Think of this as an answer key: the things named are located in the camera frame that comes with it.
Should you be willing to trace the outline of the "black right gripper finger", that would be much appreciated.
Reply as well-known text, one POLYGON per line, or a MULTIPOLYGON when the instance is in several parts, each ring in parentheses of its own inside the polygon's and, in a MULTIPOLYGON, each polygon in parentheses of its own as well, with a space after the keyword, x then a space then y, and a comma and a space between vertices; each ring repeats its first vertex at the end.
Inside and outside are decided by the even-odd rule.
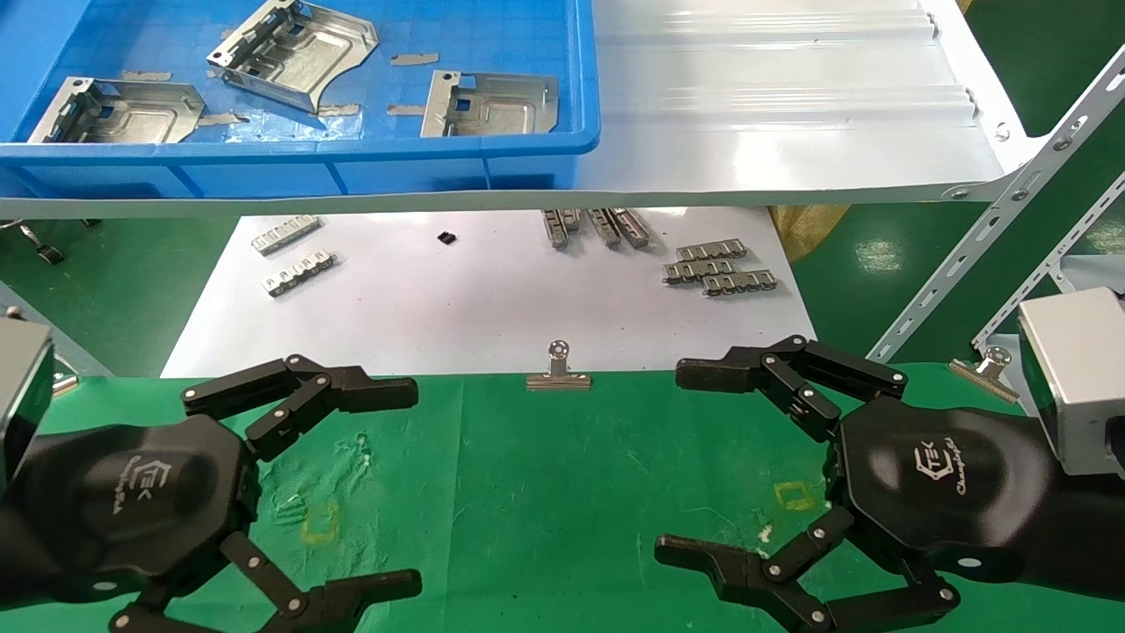
POLYGON ((816 442, 832 441, 842 421, 839 406, 818 385, 871 403, 901 399, 908 383, 896 369, 796 335, 770 347, 731 347, 719 360, 683 358, 675 380, 687 391, 763 394, 816 442))
POLYGON ((893 632, 919 629, 958 608, 961 596, 921 558, 900 558, 896 575, 904 586, 820 602, 801 577, 832 553, 855 530, 855 517, 835 507, 774 557, 754 550, 677 535, 660 535, 655 559, 664 566, 706 575, 720 602, 767 613, 788 632, 893 632))

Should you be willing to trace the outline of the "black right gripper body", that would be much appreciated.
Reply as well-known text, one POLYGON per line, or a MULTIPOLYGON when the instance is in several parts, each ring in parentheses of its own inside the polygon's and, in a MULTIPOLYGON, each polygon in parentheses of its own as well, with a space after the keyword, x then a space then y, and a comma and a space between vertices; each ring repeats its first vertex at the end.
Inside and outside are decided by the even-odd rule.
POLYGON ((1036 419, 880 397, 843 417, 832 456, 856 544, 888 570, 1122 600, 1122 480, 1065 473, 1036 419))

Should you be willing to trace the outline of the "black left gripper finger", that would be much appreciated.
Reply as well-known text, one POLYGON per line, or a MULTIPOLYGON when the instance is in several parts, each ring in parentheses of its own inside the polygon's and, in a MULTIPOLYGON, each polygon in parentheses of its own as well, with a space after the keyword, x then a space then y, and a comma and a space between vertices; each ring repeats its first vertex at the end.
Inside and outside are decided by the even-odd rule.
MULTIPOLYGON (((405 569, 332 580, 302 593, 242 532, 220 542, 220 555, 273 604, 274 613, 260 632, 354 632, 371 606, 408 600, 423 588, 421 573, 405 569)), ((148 586, 115 614, 109 632, 213 632, 165 615, 172 597, 168 586, 148 586)))
POLYGON ((322 367, 292 355, 194 385, 181 396, 186 414, 222 421, 271 409, 245 429, 245 444, 261 462, 281 456, 333 412, 395 412, 418 404, 414 378, 374 378, 362 367, 322 367))

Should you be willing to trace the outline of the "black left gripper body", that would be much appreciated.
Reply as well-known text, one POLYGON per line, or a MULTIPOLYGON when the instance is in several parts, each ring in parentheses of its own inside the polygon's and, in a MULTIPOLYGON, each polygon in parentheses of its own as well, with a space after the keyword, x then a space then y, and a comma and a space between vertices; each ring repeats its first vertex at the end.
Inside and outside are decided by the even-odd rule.
POLYGON ((37 437, 3 492, 3 606, 196 593, 260 492, 256 456, 205 414, 37 437))

